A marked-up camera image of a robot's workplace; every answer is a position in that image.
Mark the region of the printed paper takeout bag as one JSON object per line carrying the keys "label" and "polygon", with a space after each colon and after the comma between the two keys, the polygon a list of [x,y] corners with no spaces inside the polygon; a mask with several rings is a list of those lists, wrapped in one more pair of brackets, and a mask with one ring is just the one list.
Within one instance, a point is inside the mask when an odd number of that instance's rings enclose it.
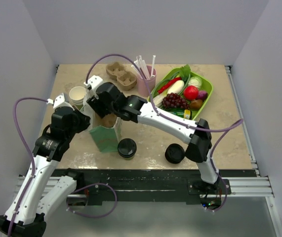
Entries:
{"label": "printed paper takeout bag", "polygon": [[87,104],[81,108],[81,112],[91,118],[88,131],[98,150],[102,153],[116,152],[121,140],[121,118],[117,117],[116,124],[112,128],[101,126],[101,119]]}

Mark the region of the black plastic cup lid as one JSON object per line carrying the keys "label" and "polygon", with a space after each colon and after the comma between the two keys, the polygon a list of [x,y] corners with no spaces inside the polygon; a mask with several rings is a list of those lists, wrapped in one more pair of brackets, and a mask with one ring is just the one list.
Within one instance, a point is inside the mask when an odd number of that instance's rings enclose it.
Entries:
{"label": "black plastic cup lid", "polygon": [[118,143],[117,150],[119,155],[135,154],[137,151],[137,145],[134,140],[130,138],[124,138]]}

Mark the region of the green paper coffee cup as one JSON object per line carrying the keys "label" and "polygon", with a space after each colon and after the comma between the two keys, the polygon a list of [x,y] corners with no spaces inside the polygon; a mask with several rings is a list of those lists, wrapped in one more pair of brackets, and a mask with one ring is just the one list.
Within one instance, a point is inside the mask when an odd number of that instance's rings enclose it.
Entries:
{"label": "green paper coffee cup", "polygon": [[134,158],[135,154],[130,154],[130,155],[120,154],[120,156],[125,160],[131,160]]}

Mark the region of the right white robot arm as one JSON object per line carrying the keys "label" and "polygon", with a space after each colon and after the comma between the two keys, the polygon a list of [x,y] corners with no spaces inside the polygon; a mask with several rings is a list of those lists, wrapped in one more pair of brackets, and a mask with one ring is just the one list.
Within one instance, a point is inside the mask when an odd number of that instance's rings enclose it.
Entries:
{"label": "right white robot arm", "polygon": [[87,103],[99,117],[115,114],[124,121],[160,129],[187,144],[185,157],[197,164],[204,191],[214,194],[220,189],[217,171],[212,167],[209,154],[212,144],[207,121],[195,122],[180,118],[158,109],[144,98],[125,96],[111,82],[87,82],[85,87]]}

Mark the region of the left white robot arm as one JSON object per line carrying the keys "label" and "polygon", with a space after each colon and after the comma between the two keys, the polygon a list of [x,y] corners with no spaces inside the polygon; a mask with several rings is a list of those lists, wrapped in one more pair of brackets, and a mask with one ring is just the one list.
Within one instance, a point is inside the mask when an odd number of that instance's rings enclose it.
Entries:
{"label": "left white robot arm", "polygon": [[43,194],[52,173],[69,149],[77,133],[86,130],[90,117],[71,107],[59,107],[51,116],[36,140],[31,163],[22,186],[5,214],[0,215],[0,232],[10,237],[41,237],[46,221],[67,194],[81,193],[85,181],[81,174],[71,172],[49,191]]}

